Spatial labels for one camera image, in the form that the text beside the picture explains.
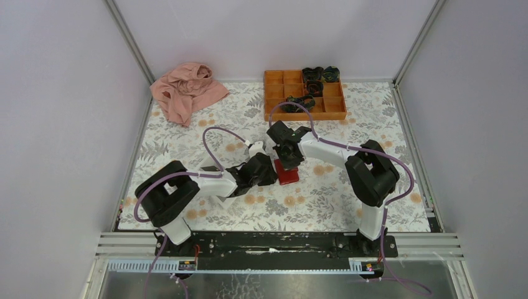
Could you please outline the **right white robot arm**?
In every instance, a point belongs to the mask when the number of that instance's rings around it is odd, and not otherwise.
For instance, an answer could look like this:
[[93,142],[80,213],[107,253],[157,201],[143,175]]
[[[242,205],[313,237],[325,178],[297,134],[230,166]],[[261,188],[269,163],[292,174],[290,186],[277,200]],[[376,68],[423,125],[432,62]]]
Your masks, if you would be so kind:
[[385,199],[395,191],[400,179],[378,142],[368,140],[360,146],[348,146],[318,136],[305,126],[293,130],[282,121],[272,124],[266,133],[275,143],[273,149],[285,170],[298,167],[306,158],[314,158],[346,171],[352,190],[362,203],[358,251],[367,257],[375,255],[382,248]]

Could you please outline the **red card holder wallet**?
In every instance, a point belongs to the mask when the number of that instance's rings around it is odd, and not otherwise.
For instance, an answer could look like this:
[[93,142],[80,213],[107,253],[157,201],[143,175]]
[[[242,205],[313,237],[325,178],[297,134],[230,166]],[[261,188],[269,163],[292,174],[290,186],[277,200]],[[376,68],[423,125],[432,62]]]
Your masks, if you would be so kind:
[[299,181],[298,168],[286,170],[279,159],[274,160],[274,165],[280,185],[293,184]]

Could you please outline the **white plastic card box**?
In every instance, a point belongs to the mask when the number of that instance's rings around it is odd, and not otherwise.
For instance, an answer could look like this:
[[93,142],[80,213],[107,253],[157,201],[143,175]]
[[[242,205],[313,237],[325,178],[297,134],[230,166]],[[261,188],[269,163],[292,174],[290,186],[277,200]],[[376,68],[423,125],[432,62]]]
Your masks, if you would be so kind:
[[234,177],[227,171],[221,172],[219,166],[211,157],[203,159],[198,165],[199,185],[198,197],[211,197],[212,201],[224,209],[228,209],[234,198],[229,196],[234,192],[237,185]]

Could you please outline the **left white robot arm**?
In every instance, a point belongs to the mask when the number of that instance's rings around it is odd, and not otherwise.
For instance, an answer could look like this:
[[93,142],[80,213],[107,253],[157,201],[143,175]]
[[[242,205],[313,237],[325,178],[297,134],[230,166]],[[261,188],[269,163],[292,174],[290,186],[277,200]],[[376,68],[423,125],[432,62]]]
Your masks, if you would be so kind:
[[147,215],[145,221],[165,233],[169,248],[185,256],[191,252],[193,240],[181,214],[194,198],[239,197],[255,186],[275,184],[277,179],[272,159],[264,153],[223,170],[207,165],[192,172],[182,162],[171,161],[136,188],[134,194],[138,201],[134,216],[138,221],[141,207]]

